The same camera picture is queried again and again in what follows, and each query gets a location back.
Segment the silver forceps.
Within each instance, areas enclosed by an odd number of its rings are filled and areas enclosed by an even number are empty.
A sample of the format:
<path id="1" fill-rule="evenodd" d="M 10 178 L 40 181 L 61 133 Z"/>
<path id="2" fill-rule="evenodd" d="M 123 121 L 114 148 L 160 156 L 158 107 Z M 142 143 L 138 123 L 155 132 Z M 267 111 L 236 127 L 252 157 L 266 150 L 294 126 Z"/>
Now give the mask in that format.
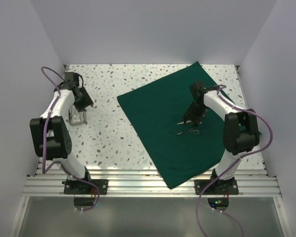
<path id="1" fill-rule="evenodd" d="M 195 135 L 199 134 L 199 130 L 194 129 L 194 128 L 190 128 L 190 129 L 188 129 L 186 131 L 179 132 L 176 135 L 181 135 L 181 134 L 190 133 L 190 132 L 195 134 Z"/>
<path id="2" fill-rule="evenodd" d="M 73 122 L 81 122 L 83 120 L 83 112 L 78 112 L 77 110 L 72 113 Z"/>

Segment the silver surgical scissors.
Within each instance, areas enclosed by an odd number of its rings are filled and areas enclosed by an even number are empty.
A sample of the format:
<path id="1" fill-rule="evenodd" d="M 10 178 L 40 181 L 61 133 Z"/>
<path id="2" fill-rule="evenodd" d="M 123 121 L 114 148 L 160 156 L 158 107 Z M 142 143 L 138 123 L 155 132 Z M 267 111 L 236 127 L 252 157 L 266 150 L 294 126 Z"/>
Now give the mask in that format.
<path id="1" fill-rule="evenodd" d="M 187 124 L 187 123 L 190 123 L 190 120 L 185 120 L 185 121 L 182 121 L 182 122 L 178 122 L 177 125 Z"/>

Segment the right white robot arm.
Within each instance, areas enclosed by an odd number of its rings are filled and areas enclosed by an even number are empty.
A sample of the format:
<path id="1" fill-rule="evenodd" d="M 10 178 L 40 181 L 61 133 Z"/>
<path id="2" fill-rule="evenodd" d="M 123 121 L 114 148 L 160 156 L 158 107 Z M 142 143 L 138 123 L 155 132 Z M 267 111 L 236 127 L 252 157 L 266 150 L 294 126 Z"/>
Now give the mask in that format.
<path id="1" fill-rule="evenodd" d="M 206 115 L 212 110 L 223 120 L 222 142 L 224 153 L 210 181 L 212 192 L 221 194 L 227 189 L 227 181 L 234 178 L 240 156 L 252 151 L 259 144 L 259 130 L 254 110 L 237 107 L 221 94 L 224 85 L 205 86 L 195 82 L 190 86 L 193 102 L 183 115 L 182 124 L 191 123 L 195 132 Z"/>

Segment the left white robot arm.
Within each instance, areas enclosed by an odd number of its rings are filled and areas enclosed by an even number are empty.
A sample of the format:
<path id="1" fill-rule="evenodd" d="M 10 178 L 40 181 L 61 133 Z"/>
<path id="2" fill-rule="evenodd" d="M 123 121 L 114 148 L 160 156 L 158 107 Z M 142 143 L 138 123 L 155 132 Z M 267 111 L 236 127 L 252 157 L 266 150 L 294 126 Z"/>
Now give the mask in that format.
<path id="1" fill-rule="evenodd" d="M 58 165 L 67 174 L 67 179 L 76 181 L 75 188 L 82 194 L 92 190 L 93 182 L 87 178 L 87 169 L 71 155 L 72 140 L 63 116 L 71 106 L 84 110 L 92 100 L 79 78 L 68 79 L 56 86 L 52 102 L 46 111 L 30 121 L 30 130 L 35 153 L 42 158 L 42 173 Z"/>

